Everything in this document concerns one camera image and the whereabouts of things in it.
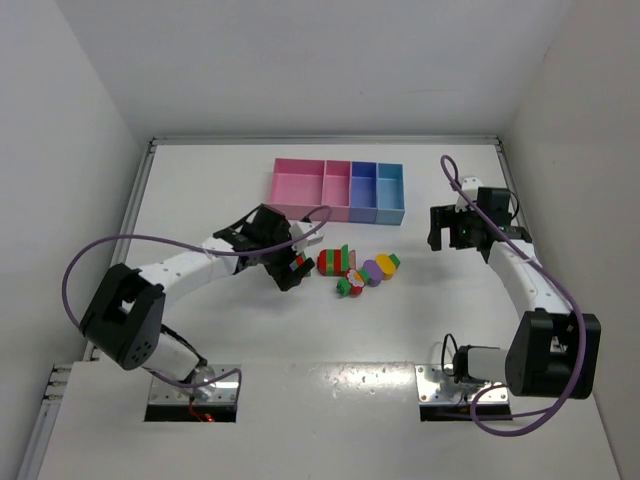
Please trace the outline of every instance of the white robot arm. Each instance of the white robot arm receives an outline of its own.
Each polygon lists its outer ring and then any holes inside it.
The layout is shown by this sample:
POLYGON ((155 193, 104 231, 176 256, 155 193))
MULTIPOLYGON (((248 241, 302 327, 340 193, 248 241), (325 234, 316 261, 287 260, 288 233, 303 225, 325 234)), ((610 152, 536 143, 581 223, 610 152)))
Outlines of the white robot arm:
POLYGON ((310 221, 291 224, 280 212, 261 205, 205 240, 202 252, 181 253, 135 270, 124 264, 114 265, 98 287, 80 330, 125 370, 142 366, 171 380, 189 383, 196 368, 206 365, 206 360, 162 325, 164 310, 213 280, 259 264, 282 291, 299 285, 314 262, 306 259, 297 265, 296 259, 304 248, 321 242, 322 234, 316 232, 287 248, 277 245, 300 238, 312 228, 310 221), (269 252, 251 254, 265 249, 269 252), (234 256, 212 255, 209 250, 234 256), (238 256, 235 252, 245 254, 238 256))
MULTIPOLYGON (((462 196, 455 205, 431 208, 428 238, 431 250, 442 249, 443 228, 450 231, 450 247, 458 250, 476 248, 502 280, 521 319, 509 350, 461 347, 453 360, 454 380, 501 382, 515 395, 558 397, 576 363, 578 328, 575 314, 556 288, 532 267, 531 262, 538 260, 531 236, 523 227, 511 225, 511 192, 506 188, 484 187, 475 177, 462 179, 460 188, 530 259, 523 260, 497 236, 462 196), (559 348, 552 349, 552 342, 559 348)), ((588 348, 572 398, 586 398, 591 393, 600 341, 598 319, 591 314, 583 317, 588 348)))

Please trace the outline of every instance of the white wall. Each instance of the white wall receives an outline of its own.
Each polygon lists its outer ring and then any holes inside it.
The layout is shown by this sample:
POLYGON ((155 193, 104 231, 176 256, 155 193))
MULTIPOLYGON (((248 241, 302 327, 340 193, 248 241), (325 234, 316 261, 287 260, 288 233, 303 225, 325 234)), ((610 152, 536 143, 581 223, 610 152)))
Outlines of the white wall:
MULTIPOLYGON (((0 478, 11 479, 52 364, 82 354, 60 301, 65 263, 118 230, 142 150, 53 0, 4 1, 0 25, 0 478)), ((77 312, 110 251, 78 269, 77 312)))
POLYGON ((506 137, 543 259, 602 323, 596 398, 627 479, 640 471, 639 26, 637 0, 575 0, 506 137))
POLYGON ((159 133, 492 133, 570 0, 57 0, 159 133))

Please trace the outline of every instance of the yellow block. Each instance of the yellow block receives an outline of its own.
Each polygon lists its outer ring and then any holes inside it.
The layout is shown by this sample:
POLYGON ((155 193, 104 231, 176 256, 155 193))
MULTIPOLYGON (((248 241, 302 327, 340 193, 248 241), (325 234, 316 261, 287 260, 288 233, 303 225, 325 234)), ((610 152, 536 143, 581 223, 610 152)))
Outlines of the yellow block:
POLYGON ((376 257, 376 263, 380 267, 380 270, 382 270, 382 278, 384 280, 391 280, 393 274, 396 273, 396 266, 389 258, 389 255, 381 253, 376 257))

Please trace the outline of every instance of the colorful blocks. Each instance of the colorful blocks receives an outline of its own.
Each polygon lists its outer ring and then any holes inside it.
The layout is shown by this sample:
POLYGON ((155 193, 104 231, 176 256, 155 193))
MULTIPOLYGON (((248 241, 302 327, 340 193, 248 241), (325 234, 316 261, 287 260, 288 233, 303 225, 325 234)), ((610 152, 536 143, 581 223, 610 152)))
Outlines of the colorful blocks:
POLYGON ((339 250, 322 250, 318 255, 318 270, 322 275, 341 277, 349 268, 355 268, 356 252, 349 252, 349 246, 343 245, 339 250))
POLYGON ((390 280, 400 266, 400 259, 395 255, 381 253, 375 260, 367 260, 360 270, 349 268, 344 278, 338 280, 336 289, 342 296, 357 296, 365 285, 375 287, 382 280, 390 280))

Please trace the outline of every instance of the pink compartment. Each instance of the pink compartment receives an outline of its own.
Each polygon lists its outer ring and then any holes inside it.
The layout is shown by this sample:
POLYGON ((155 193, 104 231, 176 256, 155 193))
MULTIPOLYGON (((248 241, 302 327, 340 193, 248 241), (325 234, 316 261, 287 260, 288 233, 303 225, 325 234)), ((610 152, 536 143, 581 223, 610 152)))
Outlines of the pink compartment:
MULTIPOLYGON (((269 204, 289 219, 301 219, 313 207, 322 204, 324 173, 324 160, 276 158, 269 204)), ((318 212, 312 218, 315 220, 323 214, 318 212)))
POLYGON ((349 221, 349 192, 351 189, 351 162, 328 160, 324 176, 322 203, 332 208, 331 220, 349 221))

